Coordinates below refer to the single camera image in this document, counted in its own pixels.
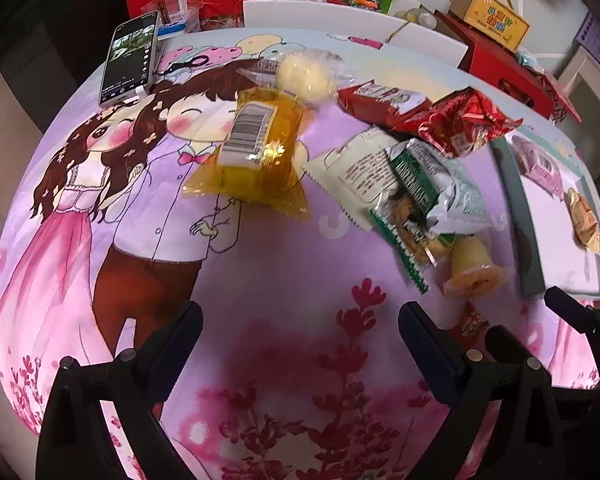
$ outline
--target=red snack package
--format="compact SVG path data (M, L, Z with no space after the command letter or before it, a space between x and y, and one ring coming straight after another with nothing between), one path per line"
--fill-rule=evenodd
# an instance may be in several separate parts
M400 124L431 106L423 94L380 86L374 81L339 90L338 102L355 118L385 128Z
M462 348L468 350L478 344L484 329L488 326L489 322L480 315L471 301L467 301L460 321L455 327L449 328L447 332Z
M458 90L400 124L394 131L419 136L448 158L467 155L510 132L522 119L509 119L482 92Z

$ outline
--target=snack wrapper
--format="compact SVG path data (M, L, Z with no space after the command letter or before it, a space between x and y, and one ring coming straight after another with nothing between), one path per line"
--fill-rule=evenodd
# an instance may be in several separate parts
M567 206L581 244L600 255L600 225L587 200L576 190L567 190Z
M323 188L358 227L374 227L369 210L385 189L397 189L397 180L384 149L396 140L373 126L330 152L304 165L314 182Z
M238 95L231 134L183 186L188 194L227 194L308 217L308 202L293 167L305 107L275 89Z
M536 184L564 200L562 177L555 161L534 143L524 137L513 136L513 147L518 152L525 175Z
M392 129L418 136L453 158L478 150L517 128L522 121L509 119L486 95L467 87L443 97Z
M397 251L404 269L413 280L413 283L415 283L417 289L421 294L424 294L429 290L429 284L424 279L411 251L408 249L407 245L405 245L402 238L400 238L400 233L392 219L395 202L396 198L392 196L392 192L386 190L378 198L378 204L369 212L369 214L382 234L382 237L384 237L384 239Z
M373 80L339 90L338 102L355 118L385 128L393 128L431 105L423 94L380 86Z
M272 54L238 72L258 86L278 88L311 106L335 101L339 88L355 82L338 54L319 48Z
M459 236L451 251L451 279L444 285L446 296L477 298L499 288L507 271L491 261L484 244L475 236Z
M451 252L455 235L435 235L423 227L424 216L408 193L398 193L392 202L391 221L402 241L418 263L436 267Z
M467 301L460 321L455 327L449 328L447 332L462 348L468 350L478 344L480 336L488 326L489 322L480 315L474 304Z
M480 189L458 160L410 139L387 148L389 164L434 234L470 235L491 225Z

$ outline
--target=cartoon hair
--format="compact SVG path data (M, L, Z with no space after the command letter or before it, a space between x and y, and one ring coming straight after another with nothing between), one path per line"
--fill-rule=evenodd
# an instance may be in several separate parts
M128 184L131 170L138 164L146 166L148 153L167 133L167 121L160 114L177 101L188 96L204 94L210 101L220 98L223 101L235 101L237 93L255 86L250 79L238 72L238 69L250 68L258 59L239 59L196 74L187 82L172 84L160 81L151 88L154 100L139 113L133 126L133 135L125 144L102 154L102 162L111 168L109 190L103 200L124 189Z
M120 110L130 104L119 104L110 108L111 112ZM68 173L74 166L87 160L87 138L98 127L107 120L110 114L99 112L78 126L69 135L64 146L54 153L51 158L42 181L33 192L33 206L31 207L31 218L37 216L42 210L42 221L44 222L54 210L54 197L67 183ZM92 210L97 211L98 204Z

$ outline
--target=plastic container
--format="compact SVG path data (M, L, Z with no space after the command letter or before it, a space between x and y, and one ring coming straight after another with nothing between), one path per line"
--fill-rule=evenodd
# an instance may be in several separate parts
M142 6L142 12L160 12L158 39L200 30L202 0L152 0Z

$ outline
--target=yellow box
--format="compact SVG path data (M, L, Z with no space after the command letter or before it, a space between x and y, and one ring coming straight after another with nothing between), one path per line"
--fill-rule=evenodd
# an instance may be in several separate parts
M512 52L518 49L530 28L522 17L498 0L453 0L449 10Z

